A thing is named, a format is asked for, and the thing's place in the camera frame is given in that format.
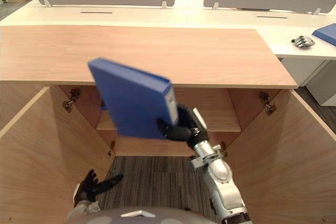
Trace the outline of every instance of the blue folder on desk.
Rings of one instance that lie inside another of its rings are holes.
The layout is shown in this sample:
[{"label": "blue folder on desk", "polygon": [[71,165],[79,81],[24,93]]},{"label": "blue folder on desk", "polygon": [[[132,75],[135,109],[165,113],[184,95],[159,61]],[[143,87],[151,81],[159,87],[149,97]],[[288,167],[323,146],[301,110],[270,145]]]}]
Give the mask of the blue folder on desk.
[{"label": "blue folder on desk", "polygon": [[336,46],[336,23],[315,30],[313,35]]}]

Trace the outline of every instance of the striped carpet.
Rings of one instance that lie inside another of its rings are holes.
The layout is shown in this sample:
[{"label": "striped carpet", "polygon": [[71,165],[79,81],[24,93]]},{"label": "striped carpet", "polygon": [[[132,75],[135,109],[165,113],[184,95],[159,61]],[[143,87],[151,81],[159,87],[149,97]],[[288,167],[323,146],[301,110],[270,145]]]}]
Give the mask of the striped carpet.
[{"label": "striped carpet", "polygon": [[116,157],[107,178],[123,173],[115,188],[99,197],[102,210],[115,207],[156,206],[190,208],[218,222],[202,171],[194,174],[185,157]]}]

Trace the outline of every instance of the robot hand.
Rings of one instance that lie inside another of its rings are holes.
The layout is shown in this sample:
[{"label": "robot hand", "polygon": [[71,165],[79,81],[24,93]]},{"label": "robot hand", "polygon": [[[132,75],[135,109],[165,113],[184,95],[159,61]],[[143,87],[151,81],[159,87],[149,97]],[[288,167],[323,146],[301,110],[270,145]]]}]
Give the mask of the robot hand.
[{"label": "robot hand", "polygon": [[315,45],[315,41],[309,38],[308,36],[300,35],[296,39],[291,41],[298,48],[307,48]]},{"label": "robot hand", "polygon": [[211,202],[224,224],[251,224],[240,192],[233,182],[232,171],[224,162],[220,145],[212,147],[207,126],[199,111],[178,106],[179,123],[168,125],[157,120],[159,131],[169,140],[185,141],[198,157],[192,158],[194,168],[203,168],[203,179],[211,194]]},{"label": "robot hand", "polygon": [[105,191],[112,189],[119,181],[122,180],[123,174],[119,174],[111,179],[104,180],[103,182],[98,183],[96,178],[96,173],[94,170],[90,170],[85,179],[80,183],[79,188],[74,197],[75,205],[74,207],[82,200],[88,200],[89,202],[95,202],[96,196]]},{"label": "robot hand", "polygon": [[177,106],[179,113],[178,125],[168,125],[161,119],[157,120],[157,126],[161,134],[169,140],[187,142],[193,149],[197,143],[208,140],[207,126],[197,108],[193,110],[183,105]]}]

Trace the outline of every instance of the white desk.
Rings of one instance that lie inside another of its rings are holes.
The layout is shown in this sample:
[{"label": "white desk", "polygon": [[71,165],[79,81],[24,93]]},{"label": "white desk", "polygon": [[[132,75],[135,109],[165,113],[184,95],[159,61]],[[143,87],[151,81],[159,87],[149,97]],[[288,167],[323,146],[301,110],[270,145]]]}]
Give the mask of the white desk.
[{"label": "white desk", "polygon": [[134,6],[55,6],[45,7],[33,0],[0,22],[12,25],[105,25],[189,28],[256,29],[278,58],[285,58],[286,68],[299,71],[297,82],[305,83],[325,60],[336,60],[336,47],[313,37],[316,44],[309,49],[296,48],[290,41],[299,35],[311,36],[325,25],[336,23],[336,7],[325,15],[293,12],[252,12],[247,10],[203,7],[203,0],[175,0],[174,7]]}]

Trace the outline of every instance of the floor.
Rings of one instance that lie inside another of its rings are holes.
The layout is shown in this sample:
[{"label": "floor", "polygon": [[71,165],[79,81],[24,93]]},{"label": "floor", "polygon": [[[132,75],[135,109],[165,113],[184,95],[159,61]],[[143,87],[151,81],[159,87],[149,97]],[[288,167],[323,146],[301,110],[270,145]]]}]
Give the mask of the floor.
[{"label": "floor", "polygon": [[107,175],[123,173],[115,188],[101,195],[101,209],[133,206],[189,208],[218,222],[202,172],[186,157],[116,157]]}]

